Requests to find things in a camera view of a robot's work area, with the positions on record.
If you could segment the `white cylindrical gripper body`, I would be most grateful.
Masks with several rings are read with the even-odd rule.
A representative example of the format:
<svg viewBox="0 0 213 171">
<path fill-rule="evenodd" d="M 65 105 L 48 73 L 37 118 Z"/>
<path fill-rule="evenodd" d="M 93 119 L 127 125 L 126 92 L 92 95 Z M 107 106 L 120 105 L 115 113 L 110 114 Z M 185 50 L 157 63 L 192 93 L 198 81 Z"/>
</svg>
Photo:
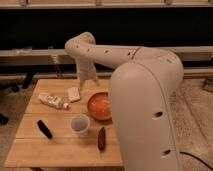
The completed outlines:
<svg viewBox="0 0 213 171">
<path fill-rule="evenodd" d="M 77 75 L 81 81 L 96 78 L 95 64 L 90 60 L 76 59 Z"/>
</svg>

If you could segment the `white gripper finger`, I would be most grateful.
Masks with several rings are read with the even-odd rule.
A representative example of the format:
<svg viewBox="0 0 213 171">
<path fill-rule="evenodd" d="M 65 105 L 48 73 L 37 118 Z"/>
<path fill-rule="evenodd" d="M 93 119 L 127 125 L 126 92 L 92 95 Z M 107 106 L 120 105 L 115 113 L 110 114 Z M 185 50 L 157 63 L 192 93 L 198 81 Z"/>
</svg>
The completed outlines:
<svg viewBox="0 0 213 171">
<path fill-rule="evenodd" d="M 100 86 L 99 80 L 98 80 L 97 77 L 94 77 L 94 78 L 92 79 L 92 81 L 96 84 L 96 86 Z"/>
<path fill-rule="evenodd" d="M 79 88 L 80 91 L 83 89 L 83 86 L 84 86 L 84 81 L 79 80 L 78 88 Z"/>
</svg>

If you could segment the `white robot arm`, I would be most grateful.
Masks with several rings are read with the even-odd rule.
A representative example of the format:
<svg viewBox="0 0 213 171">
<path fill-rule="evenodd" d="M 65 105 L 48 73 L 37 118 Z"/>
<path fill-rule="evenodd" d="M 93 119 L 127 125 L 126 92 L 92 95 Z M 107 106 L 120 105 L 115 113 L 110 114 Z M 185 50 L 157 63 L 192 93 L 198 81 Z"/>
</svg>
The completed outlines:
<svg viewBox="0 0 213 171">
<path fill-rule="evenodd" d="M 109 99 L 125 171 L 182 171 L 169 99 L 183 80 L 171 51 L 98 45 L 84 32 L 65 44 L 81 82 L 96 78 L 96 64 L 114 70 Z"/>
</svg>

